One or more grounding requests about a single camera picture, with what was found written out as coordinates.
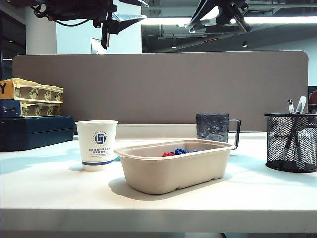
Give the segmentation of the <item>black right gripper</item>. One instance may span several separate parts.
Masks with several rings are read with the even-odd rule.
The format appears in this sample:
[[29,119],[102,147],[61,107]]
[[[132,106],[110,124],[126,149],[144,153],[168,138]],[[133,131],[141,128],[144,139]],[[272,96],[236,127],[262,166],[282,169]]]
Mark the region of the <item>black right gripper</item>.
[[241,11],[248,9],[245,0],[201,0],[188,23],[190,33],[216,26],[218,17],[232,18],[244,32],[250,32],[250,25],[244,20]]

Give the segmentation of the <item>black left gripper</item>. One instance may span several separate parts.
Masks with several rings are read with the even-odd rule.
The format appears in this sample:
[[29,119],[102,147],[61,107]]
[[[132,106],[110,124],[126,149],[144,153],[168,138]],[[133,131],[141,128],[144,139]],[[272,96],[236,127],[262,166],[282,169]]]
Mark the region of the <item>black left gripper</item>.
[[[92,20],[93,26],[99,28],[102,24],[101,45],[104,49],[109,47],[111,34],[119,34],[129,26],[147,19],[145,15],[119,14],[117,6],[112,0],[49,0],[48,17],[51,20]],[[108,15],[112,15],[110,21],[110,33],[108,32]]]

